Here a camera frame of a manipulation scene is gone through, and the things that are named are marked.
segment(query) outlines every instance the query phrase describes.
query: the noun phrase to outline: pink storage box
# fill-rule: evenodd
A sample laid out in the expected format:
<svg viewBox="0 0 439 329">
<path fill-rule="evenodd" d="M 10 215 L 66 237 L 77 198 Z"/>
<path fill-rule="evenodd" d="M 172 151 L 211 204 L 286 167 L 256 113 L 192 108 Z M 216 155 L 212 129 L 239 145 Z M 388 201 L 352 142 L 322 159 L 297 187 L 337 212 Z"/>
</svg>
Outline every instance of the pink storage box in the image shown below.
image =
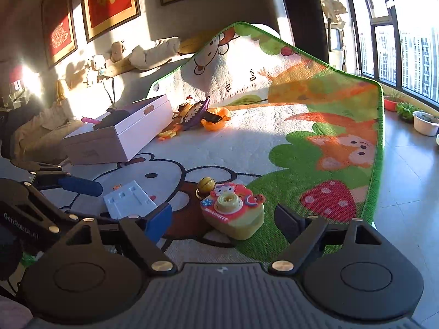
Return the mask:
<svg viewBox="0 0 439 329">
<path fill-rule="evenodd" d="M 93 130 L 93 124 L 84 124 L 63 138 L 62 146 L 73 164 L 127 162 L 172 122 L 173 111 L 166 95 L 124 109 L 131 115 L 115 126 Z"/>
</svg>

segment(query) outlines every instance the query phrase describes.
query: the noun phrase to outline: tile floor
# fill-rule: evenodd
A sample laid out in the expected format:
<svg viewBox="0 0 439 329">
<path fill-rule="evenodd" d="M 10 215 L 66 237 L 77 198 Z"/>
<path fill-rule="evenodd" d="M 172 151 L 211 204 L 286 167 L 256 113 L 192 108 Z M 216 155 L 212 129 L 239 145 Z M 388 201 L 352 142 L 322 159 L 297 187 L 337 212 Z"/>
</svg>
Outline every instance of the tile floor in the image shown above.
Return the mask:
<svg viewBox="0 0 439 329">
<path fill-rule="evenodd" d="M 384 167 L 375 226 L 421 272 L 413 317 L 439 328 L 439 146 L 395 113 L 385 114 Z"/>
</svg>

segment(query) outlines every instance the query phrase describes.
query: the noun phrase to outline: white flower pot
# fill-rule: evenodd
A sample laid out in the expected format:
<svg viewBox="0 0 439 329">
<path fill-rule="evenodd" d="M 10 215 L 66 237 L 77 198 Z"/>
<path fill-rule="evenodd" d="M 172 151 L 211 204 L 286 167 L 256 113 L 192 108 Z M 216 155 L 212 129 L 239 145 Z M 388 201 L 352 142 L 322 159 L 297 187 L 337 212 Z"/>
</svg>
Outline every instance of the white flower pot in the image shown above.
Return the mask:
<svg viewBox="0 0 439 329">
<path fill-rule="evenodd" d="M 423 111 L 414 111 L 413 116 L 413 126 L 416 131 L 426 136 L 436 135 L 439 128 L 439 119 L 437 117 Z M 426 121 L 422 117 L 427 117 L 430 121 Z"/>
</svg>

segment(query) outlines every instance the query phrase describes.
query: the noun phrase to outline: potted plant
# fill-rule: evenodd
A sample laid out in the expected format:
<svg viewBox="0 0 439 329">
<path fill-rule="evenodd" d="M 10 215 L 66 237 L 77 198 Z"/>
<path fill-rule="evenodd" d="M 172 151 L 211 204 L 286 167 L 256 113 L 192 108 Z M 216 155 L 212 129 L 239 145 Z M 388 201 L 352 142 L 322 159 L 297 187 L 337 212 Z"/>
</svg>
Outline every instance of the potted plant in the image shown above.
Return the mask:
<svg viewBox="0 0 439 329">
<path fill-rule="evenodd" d="M 439 119 L 423 111 L 413 112 L 413 126 L 416 131 L 425 136 L 435 136 L 439 128 Z"/>
<path fill-rule="evenodd" d="M 409 124 L 413 123 L 413 112 L 418 111 L 418 108 L 410 103 L 401 102 L 397 103 L 395 107 L 398 116 L 405 122 Z"/>
<path fill-rule="evenodd" d="M 389 95 L 384 95 L 384 108 L 389 111 L 396 111 L 397 103 L 401 102 L 402 93 L 392 89 Z"/>
</svg>

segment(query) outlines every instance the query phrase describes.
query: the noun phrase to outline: pink toy handle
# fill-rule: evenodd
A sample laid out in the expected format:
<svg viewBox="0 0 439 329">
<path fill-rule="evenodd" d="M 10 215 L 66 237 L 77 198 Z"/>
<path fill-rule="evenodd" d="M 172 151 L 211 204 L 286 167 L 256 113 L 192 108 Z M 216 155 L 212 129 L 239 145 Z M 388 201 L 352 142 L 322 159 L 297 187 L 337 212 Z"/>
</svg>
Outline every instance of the pink toy handle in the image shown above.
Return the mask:
<svg viewBox="0 0 439 329">
<path fill-rule="evenodd" d="M 95 125 L 99 125 L 100 121 L 99 120 L 95 120 L 95 119 L 90 119 L 89 117 L 83 117 L 81 119 L 82 122 L 87 122 L 89 124 L 95 124 Z"/>
</svg>

